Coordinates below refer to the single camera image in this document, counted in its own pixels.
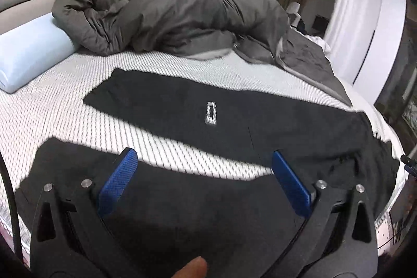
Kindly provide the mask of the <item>person's left hand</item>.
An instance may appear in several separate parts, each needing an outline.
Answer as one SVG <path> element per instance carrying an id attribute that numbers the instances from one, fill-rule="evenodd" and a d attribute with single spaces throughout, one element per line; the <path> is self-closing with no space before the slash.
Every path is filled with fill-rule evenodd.
<path id="1" fill-rule="evenodd" d="M 205 278 L 208 272 L 207 262 L 203 257 L 195 257 L 182 269 L 178 270 L 173 278 Z"/>

